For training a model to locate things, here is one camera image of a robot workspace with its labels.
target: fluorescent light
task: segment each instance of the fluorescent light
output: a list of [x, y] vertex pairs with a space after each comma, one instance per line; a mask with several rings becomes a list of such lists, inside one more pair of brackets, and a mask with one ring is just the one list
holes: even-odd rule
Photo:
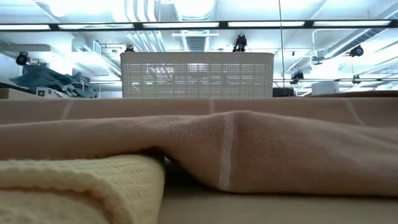
[[195, 34], [195, 33], [187, 33], [187, 34], [172, 34], [172, 37], [218, 37], [219, 34]]
[[60, 29], [130, 29], [133, 24], [67, 24], [58, 25]]
[[0, 25], [0, 30], [49, 30], [49, 25]]
[[228, 27], [300, 27], [304, 26], [304, 24], [304, 21], [229, 22]]
[[145, 23], [144, 28], [207, 28], [207, 27], [219, 27], [219, 22], [165, 22], [165, 23]]
[[315, 21], [313, 26], [387, 26], [391, 21]]

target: blue fabric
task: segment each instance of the blue fabric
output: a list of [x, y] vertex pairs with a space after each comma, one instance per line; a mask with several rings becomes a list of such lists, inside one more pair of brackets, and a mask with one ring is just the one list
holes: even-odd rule
[[40, 65], [25, 65], [24, 74], [10, 78], [16, 85], [35, 89], [48, 87], [69, 95], [70, 97], [95, 98], [97, 91], [91, 86], [89, 79], [80, 72], [70, 76], [62, 75]]

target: folded blanket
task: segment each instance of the folded blanket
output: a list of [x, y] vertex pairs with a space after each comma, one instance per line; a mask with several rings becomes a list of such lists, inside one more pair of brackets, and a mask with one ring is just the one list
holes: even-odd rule
[[0, 189], [32, 204], [89, 192], [98, 223], [155, 223], [162, 166], [112, 156], [157, 151], [225, 192], [398, 196], [398, 118], [348, 108], [354, 124], [253, 111], [2, 124]]

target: ceiling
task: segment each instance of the ceiling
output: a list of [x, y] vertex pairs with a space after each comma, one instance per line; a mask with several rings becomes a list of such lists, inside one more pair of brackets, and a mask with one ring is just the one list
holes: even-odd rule
[[[153, 12], [148, 12], [147, 18], [153, 16], [158, 21], [176, 21], [172, 0], [152, 0]], [[299, 20], [299, 19], [383, 19], [380, 15], [392, 8], [398, 10], [396, 0], [186, 0], [192, 4], [192, 9], [199, 10], [204, 2], [215, 1], [214, 20]], [[2, 0], [0, 1], [0, 21], [2, 23], [75, 23], [75, 22], [122, 22], [118, 16], [124, 7], [124, 0], [95, 1], [95, 0]], [[327, 49], [350, 35], [355, 30], [215, 30], [219, 36], [209, 37], [207, 51], [230, 52], [238, 34], [244, 34], [248, 40], [248, 52], [271, 52], [275, 54], [274, 78], [285, 76], [290, 78], [293, 70], [289, 68], [302, 57], [312, 56], [312, 50]], [[184, 45], [179, 37], [172, 37], [178, 31], [166, 30], [161, 32], [166, 51], [183, 51]], [[4, 45], [37, 45], [51, 46], [54, 55], [60, 55], [68, 63], [60, 62], [62, 67], [77, 63], [70, 72], [81, 71], [94, 81], [117, 80], [118, 77], [109, 74], [108, 62], [111, 66], [120, 64], [119, 54], [126, 45], [133, 44], [131, 37], [136, 34], [125, 32], [51, 32], [51, 33], [0, 33], [0, 46]], [[325, 61], [322, 65], [306, 65], [303, 67], [305, 78], [352, 78], [353, 73], [363, 71], [366, 77], [380, 77], [392, 74], [396, 67], [387, 66], [385, 70], [372, 73], [376, 65], [394, 57], [397, 48], [396, 37], [398, 29], [388, 29], [381, 34], [363, 42], [365, 50], [362, 57], [337, 57]], [[106, 58], [101, 65], [96, 64], [96, 58], [85, 60], [77, 57], [73, 52], [72, 40], [83, 37], [86, 40], [96, 40], [101, 44], [102, 57]], [[41, 60], [51, 61], [48, 56], [39, 55]], [[301, 93], [309, 89], [308, 83], [296, 86]], [[109, 91], [120, 91], [119, 85], [110, 85]]]

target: white perforated panel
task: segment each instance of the white perforated panel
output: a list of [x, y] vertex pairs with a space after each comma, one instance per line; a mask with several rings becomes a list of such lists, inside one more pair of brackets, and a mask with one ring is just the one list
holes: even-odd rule
[[272, 54], [123, 53], [121, 61], [124, 98], [272, 97]]

